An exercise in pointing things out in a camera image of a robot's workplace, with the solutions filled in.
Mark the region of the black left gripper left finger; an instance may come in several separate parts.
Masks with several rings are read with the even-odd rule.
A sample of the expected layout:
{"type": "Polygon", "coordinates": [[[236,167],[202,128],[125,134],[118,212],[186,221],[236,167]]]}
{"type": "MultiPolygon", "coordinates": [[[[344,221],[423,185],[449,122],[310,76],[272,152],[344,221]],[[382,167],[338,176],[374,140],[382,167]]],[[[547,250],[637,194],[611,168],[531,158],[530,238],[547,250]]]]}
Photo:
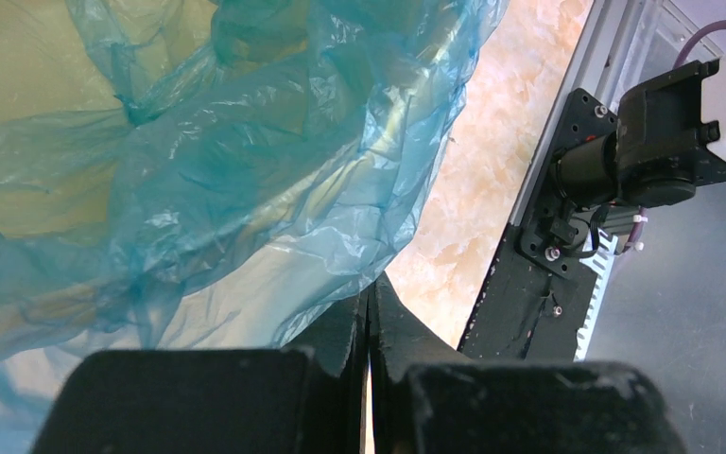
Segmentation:
{"type": "Polygon", "coordinates": [[[366,294],[278,349],[114,350],[84,359],[36,453],[359,453],[366,294]]]}

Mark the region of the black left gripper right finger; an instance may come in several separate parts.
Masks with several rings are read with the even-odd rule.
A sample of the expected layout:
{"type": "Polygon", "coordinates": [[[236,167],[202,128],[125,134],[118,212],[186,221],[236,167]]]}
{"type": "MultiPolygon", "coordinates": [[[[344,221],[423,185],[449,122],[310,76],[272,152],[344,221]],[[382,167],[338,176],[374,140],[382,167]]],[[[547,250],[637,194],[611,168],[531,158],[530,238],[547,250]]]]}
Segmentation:
{"type": "Polygon", "coordinates": [[[382,275],[368,302],[379,453],[683,453],[651,380],[617,362],[466,358],[382,275]]]}

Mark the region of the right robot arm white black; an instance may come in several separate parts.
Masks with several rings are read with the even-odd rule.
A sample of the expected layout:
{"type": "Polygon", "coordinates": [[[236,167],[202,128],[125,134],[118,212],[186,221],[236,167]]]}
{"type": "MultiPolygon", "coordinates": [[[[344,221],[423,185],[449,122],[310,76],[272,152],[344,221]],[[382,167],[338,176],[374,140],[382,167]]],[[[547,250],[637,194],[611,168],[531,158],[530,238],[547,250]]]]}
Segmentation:
{"type": "Polygon", "coordinates": [[[565,151],[552,177],[566,200],[654,208],[726,182],[726,55],[631,88],[612,132],[565,151]]]}

